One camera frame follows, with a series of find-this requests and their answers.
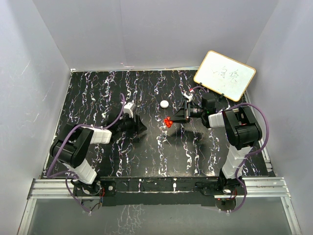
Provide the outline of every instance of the metal frame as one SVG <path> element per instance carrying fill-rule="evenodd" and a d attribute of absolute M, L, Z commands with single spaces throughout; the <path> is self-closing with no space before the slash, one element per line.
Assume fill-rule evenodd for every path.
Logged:
<path fill-rule="evenodd" d="M 185 67 L 185 68 L 166 68 L 161 70 L 197 70 L 198 67 Z M 77 72 L 76 69 L 71 69 L 71 75 L 73 72 Z M 247 91 L 244 94 L 246 101 L 250 103 L 250 98 Z M 273 171 L 270 163 L 268 151 L 265 148 L 263 151 L 263 157 L 268 169 L 268 172 Z M 296 215 L 291 204 L 291 196 L 283 177 L 243 177 L 246 188 L 247 197 L 280 197 L 285 210 L 285 214 L 293 235 L 301 235 L 301 230 L 296 218 Z M 74 189 L 72 184 L 69 184 L 70 190 Z M 215 198 L 228 198 L 229 195 L 215 195 Z M 31 219 L 36 207 L 37 199 L 71 199 L 66 185 L 65 179 L 39 179 L 34 180 L 22 217 L 21 225 L 18 231 L 18 235 L 26 235 L 31 223 Z M 95 196 L 78 197 L 79 199 L 98 199 Z"/>
<path fill-rule="evenodd" d="M 27 235 L 37 199 L 29 198 L 19 227 L 18 235 Z"/>

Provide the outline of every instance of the white backdrop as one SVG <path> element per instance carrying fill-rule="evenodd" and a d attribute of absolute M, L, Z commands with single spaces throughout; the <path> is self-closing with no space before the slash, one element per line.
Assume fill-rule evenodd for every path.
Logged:
<path fill-rule="evenodd" d="M 304 235 L 313 228 L 312 25 L 312 1 L 281 1 L 248 59 L 257 70 L 248 91 L 268 117 L 270 159 L 286 179 Z"/>
<path fill-rule="evenodd" d="M 198 67 L 209 50 L 246 62 L 277 0 L 33 0 L 70 68 Z"/>
<path fill-rule="evenodd" d="M 31 0 L 0 2 L 0 234 L 16 234 L 66 94 L 69 68 Z"/>

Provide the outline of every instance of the white panel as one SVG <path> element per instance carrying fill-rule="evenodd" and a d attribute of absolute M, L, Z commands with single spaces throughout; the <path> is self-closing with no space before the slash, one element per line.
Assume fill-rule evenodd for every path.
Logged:
<path fill-rule="evenodd" d="M 313 2 L 281 1 L 248 64 L 257 76 L 248 91 L 268 117 L 268 151 L 284 176 L 304 235 L 312 234 Z"/>
<path fill-rule="evenodd" d="M 208 89 L 239 101 L 255 74 L 255 69 L 231 58 L 209 51 L 194 81 Z"/>
<path fill-rule="evenodd" d="M 125 69 L 118 0 L 33 1 L 71 69 Z"/>
<path fill-rule="evenodd" d="M 69 68 L 31 0 L 0 2 L 0 233 L 16 234 L 64 101 Z"/>
<path fill-rule="evenodd" d="M 277 0 L 33 0 L 77 70 L 198 67 L 209 50 L 245 63 Z"/>
<path fill-rule="evenodd" d="M 276 0 L 121 0 L 129 66 L 200 66 L 209 50 L 246 63 Z"/>

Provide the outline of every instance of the white ball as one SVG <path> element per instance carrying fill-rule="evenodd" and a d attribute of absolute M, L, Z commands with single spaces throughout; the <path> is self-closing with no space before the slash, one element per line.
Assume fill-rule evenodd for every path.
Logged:
<path fill-rule="evenodd" d="M 169 103 L 166 100 L 162 100 L 160 105 L 161 105 L 161 108 L 166 109 L 169 106 Z"/>

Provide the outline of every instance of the red object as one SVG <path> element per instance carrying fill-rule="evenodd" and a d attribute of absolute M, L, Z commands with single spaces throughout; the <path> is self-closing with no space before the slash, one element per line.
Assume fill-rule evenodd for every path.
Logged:
<path fill-rule="evenodd" d="M 173 121 L 170 121 L 170 117 L 167 117 L 166 119 L 164 119 L 165 125 L 170 128 L 173 124 Z"/>

